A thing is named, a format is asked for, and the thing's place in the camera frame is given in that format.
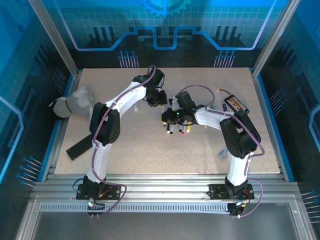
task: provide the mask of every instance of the metal floor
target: metal floor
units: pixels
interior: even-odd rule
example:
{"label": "metal floor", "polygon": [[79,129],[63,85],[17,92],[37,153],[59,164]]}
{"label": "metal floor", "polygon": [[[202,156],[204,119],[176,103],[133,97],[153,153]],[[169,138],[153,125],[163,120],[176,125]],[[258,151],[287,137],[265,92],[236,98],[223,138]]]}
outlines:
{"label": "metal floor", "polygon": [[299,235],[289,204],[263,203],[241,220],[210,213],[110,213],[91,219],[85,212],[41,212],[32,239],[296,240]]}

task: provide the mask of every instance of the wire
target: wire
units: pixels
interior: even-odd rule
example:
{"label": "wire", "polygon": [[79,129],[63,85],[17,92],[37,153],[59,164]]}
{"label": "wire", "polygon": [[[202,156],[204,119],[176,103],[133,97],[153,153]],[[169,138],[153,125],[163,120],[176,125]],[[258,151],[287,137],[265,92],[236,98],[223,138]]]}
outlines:
{"label": "wire", "polygon": [[260,148],[261,153],[250,155],[247,159],[263,156],[265,154],[265,150],[261,146],[259,141],[255,138],[255,136],[249,131],[249,129],[237,117],[235,117],[233,114],[230,114],[230,113],[227,113],[227,112],[220,112],[220,111],[217,111],[217,110],[214,110],[214,109],[211,109],[211,108],[208,109],[210,104],[212,104],[216,99],[214,92],[210,88],[208,88],[206,86],[203,86],[203,85],[200,85],[200,84],[193,84],[193,85],[186,86],[179,93],[181,93],[182,91],[184,91],[184,90],[186,90],[188,88],[191,88],[191,87],[201,87],[201,88],[207,89],[212,94],[213,99],[212,99],[211,102],[209,102],[207,105],[205,105],[205,110],[208,111],[208,112],[212,112],[212,113],[223,115],[223,116],[228,116],[228,117],[231,117],[231,118],[235,119],[240,124],[240,126],[246,131],[246,133],[250,136],[250,138],[254,141],[254,143]]}
{"label": "wire", "polygon": [[140,84],[138,84],[138,85],[136,85],[136,86],[134,86],[134,87],[126,90],[126,91],[124,91],[124,92],[121,93],[121,94],[116,98],[116,100],[110,105],[110,107],[107,109],[107,111],[104,113],[103,117],[101,118],[101,121],[100,121],[100,123],[99,123],[99,125],[98,125],[98,127],[97,127],[97,129],[96,129],[96,131],[95,131],[95,134],[94,134],[94,136],[93,136],[92,142],[95,143],[95,146],[96,146],[96,147],[94,148],[94,150],[93,150],[92,161],[91,161],[91,168],[92,168],[92,173],[93,173],[93,175],[96,177],[96,179],[98,179],[100,182],[102,182],[102,183],[104,183],[104,184],[113,185],[113,186],[118,186],[118,187],[124,187],[124,192],[123,192],[122,196],[117,200],[117,202],[115,202],[115,204],[112,205],[112,207],[110,207],[107,211],[105,211],[105,212],[103,212],[103,213],[100,213],[99,216],[103,216],[103,215],[108,214],[111,210],[113,210],[113,209],[118,205],[118,203],[124,198],[124,196],[125,196],[126,193],[127,193],[127,186],[124,185],[124,184],[120,184],[120,183],[107,182],[107,181],[101,179],[101,178],[98,176],[98,174],[96,173],[96,171],[95,171],[95,157],[96,157],[97,150],[98,150],[98,146],[99,146],[98,142],[96,141],[97,136],[98,136],[98,133],[99,133],[101,127],[102,127],[102,124],[103,124],[104,121],[105,121],[105,118],[107,117],[107,115],[109,114],[109,112],[111,111],[111,109],[117,104],[117,102],[118,102],[123,96],[125,96],[127,93],[131,92],[132,90],[134,90],[134,89],[136,89],[136,88],[139,88],[139,87],[143,86],[144,84],[148,83],[148,82],[154,77],[157,68],[156,68],[156,66],[151,65],[151,66],[148,68],[148,71],[147,71],[147,72],[149,72],[149,70],[150,70],[151,68],[153,68],[153,72],[152,72],[151,76],[150,76],[146,81],[144,81],[144,82],[142,82],[142,83],[140,83]]}
{"label": "wire", "polygon": [[192,126],[194,123],[190,123],[190,124],[182,124],[182,123],[177,123],[178,125],[181,125],[181,126],[186,126],[186,127],[188,127],[188,126]]}
{"label": "wire", "polygon": [[233,114],[227,113],[227,112],[220,112],[214,109],[207,109],[208,112],[214,113],[214,114],[219,114],[219,115],[223,115],[223,116],[228,116],[233,118],[234,120],[237,121],[238,124],[240,124],[240,126],[246,131],[246,133],[250,136],[250,138],[254,141],[254,143],[260,148],[261,153],[259,154],[254,154],[254,155],[250,155],[248,156],[247,159],[252,159],[255,157],[259,157],[259,156],[263,156],[265,154],[265,149],[261,146],[260,142],[255,138],[255,136],[249,131],[249,129],[242,123],[242,121],[240,121],[236,116],[234,116]]}
{"label": "wire", "polygon": [[80,180],[83,180],[83,178],[79,178],[77,181],[74,182],[74,184],[72,185],[72,189],[77,191],[77,189],[75,189],[75,185],[77,184],[77,182],[79,182]]}
{"label": "wire", "polygon": [[160,88],[162,88],[162,87],[164,86],[164,84],[165,84],[165,77],[166,77],[166,75],[163,74],[162,85],[161,85],[161,86],[156,86],[156,87],[155,87],[156,89],[160,89]]}
{"label": "wire", "polygon": [[189,85],[189,86],[186,86],[185,88],[183,88],[180,92],[178,92],[178,94],[183,92],[184,90],[186,90],[188,88],[191,88],[191,87],[201,87],[201,88],[207,89],[212,94],[212,101],[205,105],[205,110],[207,110],[208,106],[210,106],[210,104],[213,104],[215,99],[216,99],[216,96],[215,96],[214,92],[210,88],[208,88],[207,86],[200,85],[200,84],[192,84],[192,85]]}
{"label": "wire", "polygon": [[247,178],[247,179],[248,179],[248,180],[251,180],[251,181],[256,181],[256,182],[260,185],[260,187],[261,187],[261,195],[260,195],[260,198],[259,198],[258,202],[256,203],[255,207],[254,207],[250,212],[248,212],[248,213],[246,213],[246,214],[243,214],[243,215],[241,215],[241,216],[237,216],[237,217],[236,217],[236,216],[233,216],[232,218],[243,218],[243,217],[246,217],[246,216],[252,214],[252,213],[257,209],[257,207],[259,206],[259,204],[260,204],[260,202],[261,202],[261,199],[262,199],[262,197],[263,197],[263,195],[264,195],[264,187],[262,186],[262,183],[261,183],[259,180],[253,179],[253,178]]}
{"label": "wire", "polygon": [[219,87],[218,87],[216,90],[217,90],[218,92],[219,92],[219,91],[225,92],[225,93],[229,94],[230,96],[232,95],[229,91],[224,90],[224,89],[221,89],[221,88],[219,88]]}
{"label": "wire", "polygon": [[248,190],[247,189],[243,189],[242,191],[248,197],[248,200],[249,200],[248,204],[249,204],[250,203],[250,194],[249,194]]}
{"label": "wire", "polygon": [[96,201],[95,199],[93,199],[93,201],[94,201],[94,204],[95,204],[95,205],[106,207],[106,205],[104,205],[104,204],[102,204],[102,203],[97,203],[97,201]]}
{"label": "wire", "polygon": [[161,89],[161,88],[164,86],[164,84],[165,84],[165,77],[166,77],[166,75],[163,74],[162,84],[161,84],[161,86],[156,86],[156,87],[155,87],[156,89]]}

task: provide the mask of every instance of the glass panel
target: glass panel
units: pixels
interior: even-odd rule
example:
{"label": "glass panel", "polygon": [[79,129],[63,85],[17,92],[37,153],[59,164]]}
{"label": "glass panel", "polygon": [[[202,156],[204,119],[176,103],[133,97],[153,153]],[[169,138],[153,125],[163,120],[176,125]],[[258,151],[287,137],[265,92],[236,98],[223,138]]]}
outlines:
{"label": "glass panel", "polygon": [[301,0],[261,71],[285,152],[302,193],[313,189],[320,192],[319,12],[319,1]]}
{"label": "glass panel", "polygon": [[28,1],[1,3],[0,238],[14,239],[55,124],[48,105],[70,73]]}
{"label": "glass panel", "polygon": [[287,0],[45,0],[79,68],[253,67]]}

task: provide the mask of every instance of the white plush toy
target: white plush toy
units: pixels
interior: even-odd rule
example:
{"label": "white plush toy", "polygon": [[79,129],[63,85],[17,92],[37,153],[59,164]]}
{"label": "white plush toy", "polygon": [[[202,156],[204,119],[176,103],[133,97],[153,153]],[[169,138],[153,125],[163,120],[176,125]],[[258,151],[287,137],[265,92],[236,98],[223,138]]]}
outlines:
{"label": "white plush toy", "polygon": [[82,85],[70,96],[61,96],[50,105],[53,112],[59,118],[69,118],[72,114],[85,115],[89,121],[94,110],[94,98],[86,85]]}

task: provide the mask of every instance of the small blue object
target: small blue object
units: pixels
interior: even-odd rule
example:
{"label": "small blue object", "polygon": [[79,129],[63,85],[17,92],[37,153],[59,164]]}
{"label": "small blue object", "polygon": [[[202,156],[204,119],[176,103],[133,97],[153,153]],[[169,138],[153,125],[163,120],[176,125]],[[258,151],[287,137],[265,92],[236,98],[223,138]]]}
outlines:
{"label": "small blue object", "polygon": [[219,153],[218,153],[218,157],[221,158],[222,160],[225,160],[228,157],[229,151],[228,149],[225,147],[224,149],[222,149]]}

